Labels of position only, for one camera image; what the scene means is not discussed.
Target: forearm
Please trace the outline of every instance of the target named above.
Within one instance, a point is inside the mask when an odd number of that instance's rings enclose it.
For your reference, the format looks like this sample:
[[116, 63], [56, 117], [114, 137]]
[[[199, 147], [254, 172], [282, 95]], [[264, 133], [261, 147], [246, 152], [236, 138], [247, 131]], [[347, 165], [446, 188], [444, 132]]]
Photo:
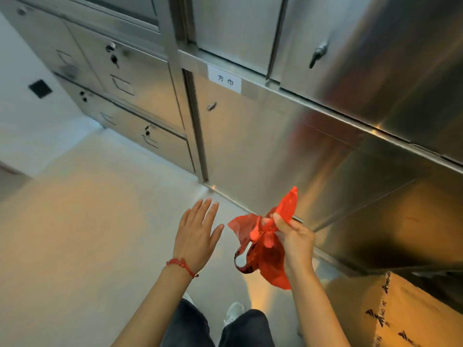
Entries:
[[315, 272], [304, 271], [289, 279], [307, 347], [350, 347]]
[[159, 346], [192, 278], [180, 266], [165, 267], [113, 347]]

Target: red plastic bag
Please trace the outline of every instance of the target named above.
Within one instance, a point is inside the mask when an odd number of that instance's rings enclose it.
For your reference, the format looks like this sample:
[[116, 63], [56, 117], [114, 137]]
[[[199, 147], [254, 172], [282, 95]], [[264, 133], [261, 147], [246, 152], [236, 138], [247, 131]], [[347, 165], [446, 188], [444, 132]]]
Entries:
[[[296, 211], [297, 188], [282, 198], [278, 207], [272, 208], [266, 218], [272, 213], [278, 213], [287, 223]], [[275, 235], [278, 228], [273, 219], [262, 225], [262, 217], [256, 214], [239, 216], [228, 223], [239, 239], [240, 247], [235, 253], [235, 266], [244, 273], [249, 274], [259, 269], [261, 275], [273, 286], [290, 290], [291, 286], [285, 274], [283, 263], [285, 250], [283, 244]], [[237, 259], [245, 257], [246, 263], [237, 265]]]

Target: hand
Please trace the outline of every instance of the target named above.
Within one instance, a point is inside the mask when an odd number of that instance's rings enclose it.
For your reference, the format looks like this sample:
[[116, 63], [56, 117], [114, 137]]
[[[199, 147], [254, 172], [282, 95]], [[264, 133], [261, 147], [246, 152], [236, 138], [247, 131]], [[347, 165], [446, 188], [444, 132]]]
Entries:
[[285, 273], [289, 279], [300, 273], [313, 273], [312, 256], [315, 234], [301, 223], [292, 220], [287, 224], [278, 213], [271, 215], [278, 228], [276, 235], [285, 248]]
[[199, 200], [191, 210], [188, 209], [183, 213], [175, 238], [173, 258], [185, 259], [185, 262], [195, 274], [204, 268], [209, 258], [211, 258], [215, 245], [217, 245], [225, 227], [223, 224], [219, 225], [211, 235], [212, 223], [214, 223], [217, 214], [218, 203], [214, 203], [205, 216], [210, 205], [210, 198], [206, 199], [204, 203], [203, 200]]

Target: jeans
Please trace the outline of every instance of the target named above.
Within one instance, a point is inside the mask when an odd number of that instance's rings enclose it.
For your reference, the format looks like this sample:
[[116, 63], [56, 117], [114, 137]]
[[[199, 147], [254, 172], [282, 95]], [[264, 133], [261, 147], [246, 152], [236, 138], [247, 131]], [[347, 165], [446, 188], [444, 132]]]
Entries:
[[[164, 334], [161, 347], [214, 347], [204, 315], [182, 299]], [[248, 310], [222, 331], [219, 347], [275, 347], [263, 312]]]

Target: red string bracelet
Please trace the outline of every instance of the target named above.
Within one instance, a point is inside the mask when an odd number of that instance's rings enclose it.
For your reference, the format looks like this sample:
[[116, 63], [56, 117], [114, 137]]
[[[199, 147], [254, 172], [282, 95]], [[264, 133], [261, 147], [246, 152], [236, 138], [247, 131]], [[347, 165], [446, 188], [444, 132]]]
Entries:
[[185, 262], [185, 260], [183, 258], [180, 258], [180, 260], [178, 259], [175, 259], [175, 258], [172, 258], [170, 261], [168, 261], [166, 263], [166, 266], [168, 266], [169, 264], [178, 264], [180, 265], [182, 268], [185, 268], [186, 270], [188, 270], [188, 272], [190, 273], [191, 277], [192, 278], [197, 278], [198, 276], [200, 276], [200, 274], [194, 274], [190, 267], [188, 266], [187, 262]]

